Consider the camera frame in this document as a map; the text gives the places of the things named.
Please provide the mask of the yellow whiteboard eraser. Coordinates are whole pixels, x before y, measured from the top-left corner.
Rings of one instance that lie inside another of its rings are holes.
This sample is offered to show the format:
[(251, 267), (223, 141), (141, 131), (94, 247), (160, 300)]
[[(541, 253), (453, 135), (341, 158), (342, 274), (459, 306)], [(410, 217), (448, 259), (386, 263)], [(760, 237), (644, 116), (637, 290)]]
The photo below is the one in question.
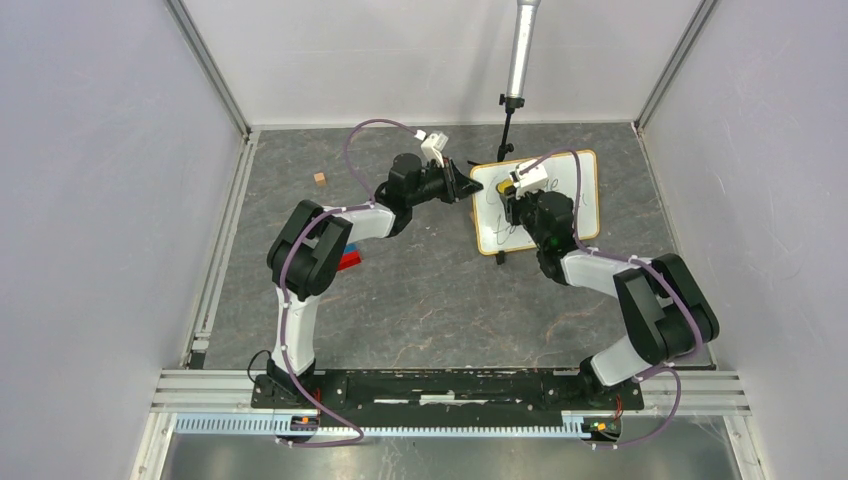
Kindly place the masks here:
[(496, 185), (496, 190), (502, 197), (509, 198), (515, 195), (516, 188), (514, 182), (510, 179), (505, 179)]

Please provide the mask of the yellow framed whiteboard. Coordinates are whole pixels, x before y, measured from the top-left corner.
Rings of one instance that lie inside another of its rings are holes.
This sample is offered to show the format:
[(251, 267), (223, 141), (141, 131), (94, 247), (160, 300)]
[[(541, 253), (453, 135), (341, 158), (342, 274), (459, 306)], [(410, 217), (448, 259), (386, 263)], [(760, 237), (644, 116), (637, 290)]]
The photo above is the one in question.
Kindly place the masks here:
[[(578, 228), (580, 239), (587, 241), (600, 233), (600, 201), (597, 185), (597, 156), (592, 150), (580, 150), (580, 176), (576, 175), (573, 157), (561, 153), (547, 159), (542, 166), (548, 174), (547, 188), (560, 192), (579, 205)], [(519, 165), (531, 163), (530, 158), (474, 166), (470, 178), (483, 186), (472, 196), (477, 248), (484, 256), (500, 251), (514, 252), (535, 247), (531, 237), (520, 226), (512, 226), (496, 185)]]

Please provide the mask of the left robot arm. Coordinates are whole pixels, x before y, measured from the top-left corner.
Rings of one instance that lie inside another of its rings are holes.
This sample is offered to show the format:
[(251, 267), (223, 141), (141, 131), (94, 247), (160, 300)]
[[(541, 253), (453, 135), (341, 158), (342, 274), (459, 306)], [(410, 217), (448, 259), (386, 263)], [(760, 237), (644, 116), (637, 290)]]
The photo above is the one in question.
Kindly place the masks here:
[(413, 208), (439, 200), (453, 204), (483, 190), (448, 158), (423, 163), (415, 154), (395, 157), (374, 199), (350, 207), (298, 203), (267, 255), (278, 296), (277, 339), (267, 374), (290, 407), (314, 394), (314, 330), (321, 295), (334, 281), (348, 245), (387, 239), (411, 222)]

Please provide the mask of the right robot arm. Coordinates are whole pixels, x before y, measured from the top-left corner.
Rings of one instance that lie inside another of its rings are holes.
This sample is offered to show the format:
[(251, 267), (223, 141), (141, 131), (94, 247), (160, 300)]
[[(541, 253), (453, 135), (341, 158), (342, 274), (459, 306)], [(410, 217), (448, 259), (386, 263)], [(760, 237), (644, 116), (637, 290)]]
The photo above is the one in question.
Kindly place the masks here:
[(653, 259), (616, 256), (582, 244), (573, 200), (556, 191), (500, 195), (506, 218), (536, 246), (542, 273), (552, 281), (617, 300), (626, 334), (583, 360), (577, 392), (602, 408), (628, 380), (643, 380), (696, 354), (720, 334), (720, 325), (685, 261), (677, 254)]

